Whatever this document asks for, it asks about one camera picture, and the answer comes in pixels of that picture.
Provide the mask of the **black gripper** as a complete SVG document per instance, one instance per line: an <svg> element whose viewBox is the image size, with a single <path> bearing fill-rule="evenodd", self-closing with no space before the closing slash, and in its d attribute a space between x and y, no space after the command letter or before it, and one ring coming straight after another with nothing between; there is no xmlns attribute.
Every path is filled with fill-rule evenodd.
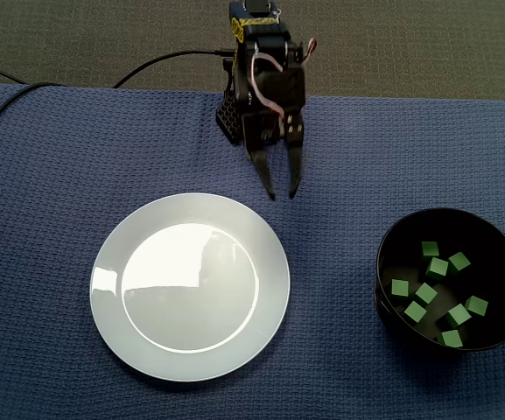
<svg viewBox="0 0 505 420"><path fill-rule="evenodd" d="M252 87L241 105L241 119L247 156L256 169L270 200L276 198L271 183L268 155L264 149L280 139L286 142L290 170L289 197L297 193L302 174L305 125L301 115L305 106L305 73L294 67L278 72L260 64L255 70L259 93L283 110L283 116L263 105Z"/></svg>

